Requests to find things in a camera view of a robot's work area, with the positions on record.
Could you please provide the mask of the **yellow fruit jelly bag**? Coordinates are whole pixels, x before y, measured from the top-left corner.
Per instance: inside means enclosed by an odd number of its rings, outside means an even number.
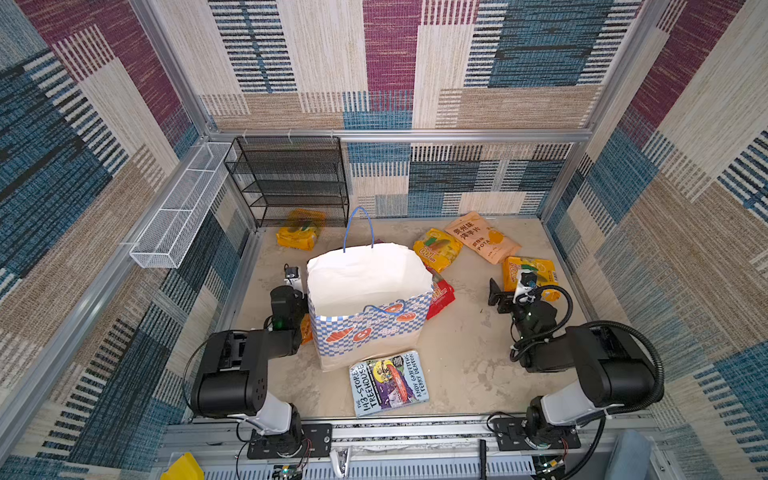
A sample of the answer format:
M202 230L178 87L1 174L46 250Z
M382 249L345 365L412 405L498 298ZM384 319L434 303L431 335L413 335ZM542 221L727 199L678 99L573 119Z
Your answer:
M430 229L413 245L413 251L424 265L437 273L442 273L459 256L463 244L452 235L442 230Z

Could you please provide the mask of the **orange potato chip bag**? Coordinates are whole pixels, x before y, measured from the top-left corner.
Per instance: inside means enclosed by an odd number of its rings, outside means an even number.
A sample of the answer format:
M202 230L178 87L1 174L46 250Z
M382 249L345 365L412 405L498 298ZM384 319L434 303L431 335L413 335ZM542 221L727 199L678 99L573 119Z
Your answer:
M492 265L515 256L522 245L511 239L479 213L472 211L445 227L445 232Z

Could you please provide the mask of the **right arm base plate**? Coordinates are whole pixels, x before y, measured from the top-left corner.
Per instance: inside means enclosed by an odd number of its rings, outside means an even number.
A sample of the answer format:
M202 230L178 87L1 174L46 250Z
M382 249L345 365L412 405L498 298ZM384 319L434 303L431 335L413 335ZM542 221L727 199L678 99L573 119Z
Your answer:
M565 450L582 446L574 427L535 425L522 416L491 416L487 427L500 451Z

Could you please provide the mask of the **yellow snack bag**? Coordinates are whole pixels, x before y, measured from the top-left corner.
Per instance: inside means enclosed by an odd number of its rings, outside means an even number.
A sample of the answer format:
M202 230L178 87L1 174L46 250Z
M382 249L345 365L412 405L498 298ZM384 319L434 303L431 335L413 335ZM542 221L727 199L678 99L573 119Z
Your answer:
M503 298L531 303L532 291L538 287L558 285L555 265L551 260L509 256L502 261Z

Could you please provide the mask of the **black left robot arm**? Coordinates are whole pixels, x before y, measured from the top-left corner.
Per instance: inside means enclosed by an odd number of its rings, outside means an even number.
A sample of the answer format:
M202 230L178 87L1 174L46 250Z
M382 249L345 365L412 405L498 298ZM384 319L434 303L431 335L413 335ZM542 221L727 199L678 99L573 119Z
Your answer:
M273 359L298 353L305 295L283 285L270 292L272 315L264 327L213 333L202 344L202 359L188 397L197 416L230 418L253 427L254 443L279 456L294 456L305 445L297 408L268 391Z

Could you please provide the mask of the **red fruit jelly bag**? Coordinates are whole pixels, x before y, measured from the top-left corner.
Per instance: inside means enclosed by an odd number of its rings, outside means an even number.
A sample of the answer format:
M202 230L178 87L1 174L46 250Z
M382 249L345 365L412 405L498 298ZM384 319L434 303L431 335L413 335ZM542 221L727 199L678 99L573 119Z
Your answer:
M454 288L436 271L432 270L433 297L427 313L431 320L455 301Z

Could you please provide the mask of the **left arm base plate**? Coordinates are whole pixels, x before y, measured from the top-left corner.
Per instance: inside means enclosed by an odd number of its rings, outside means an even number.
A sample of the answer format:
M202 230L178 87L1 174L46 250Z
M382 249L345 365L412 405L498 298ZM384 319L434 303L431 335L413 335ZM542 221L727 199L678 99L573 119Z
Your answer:
M261 436L253 431L248 442L249 460L327 458L333 439L331 423L310 423L291 427L286 433Z

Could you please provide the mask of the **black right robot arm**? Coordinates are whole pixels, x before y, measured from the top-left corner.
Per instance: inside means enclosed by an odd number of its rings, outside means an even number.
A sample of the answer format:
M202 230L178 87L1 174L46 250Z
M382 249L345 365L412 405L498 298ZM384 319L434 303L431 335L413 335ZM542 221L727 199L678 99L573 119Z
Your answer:
M550 290L565 299L563 315L545 300ZM619 322L570 325L574 304L564 288L544 285L514 293L491 280L488 303L511 317L511 362L529 373L572 369L577 375L561 390L534 398L522 415L490 415L487 427L500 450L578 447L578 427L644 410L663 398L664 365L651 341Z

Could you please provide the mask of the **blue checkered paper bag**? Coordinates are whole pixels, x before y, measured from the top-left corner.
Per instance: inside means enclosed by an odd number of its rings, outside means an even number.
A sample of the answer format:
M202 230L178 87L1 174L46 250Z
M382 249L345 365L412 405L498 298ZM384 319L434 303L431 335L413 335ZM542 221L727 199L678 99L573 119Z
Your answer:
M320 369L331 372L416 346L433 299L433 275L409 247L370 239L307 262L306 290Z

